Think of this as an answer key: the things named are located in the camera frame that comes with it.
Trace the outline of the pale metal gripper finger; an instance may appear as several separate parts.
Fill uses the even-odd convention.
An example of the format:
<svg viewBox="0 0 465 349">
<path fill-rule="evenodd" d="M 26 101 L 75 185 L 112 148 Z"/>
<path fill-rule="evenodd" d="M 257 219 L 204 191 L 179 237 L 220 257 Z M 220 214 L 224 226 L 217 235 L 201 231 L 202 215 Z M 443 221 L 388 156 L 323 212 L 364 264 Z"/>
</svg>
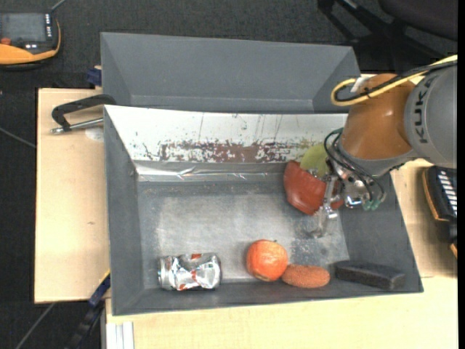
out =
<svg viewBox="0 0 465 349">
<path fill-rule="evenodd" d="M 337 223 L 339 214 L 335 210 L 319 209 L 313 215 L 311 220 L 312 229 L 310 236 L 312 238 L 322 238 L 328 235 L 330 227 Z"/>
<path fill-rule="evenodd" d="M 332 196 L 333 196 L 333 189 L 335 182 L 337 181 L 337 176 L 336 175 L 329 175 L 327 176 L 325 183 L 325 193 L 323 197 L 323 209 L 324 210 L 332 210 L 331 208 L 331 203 L 332 203 Z"/>
</svg>

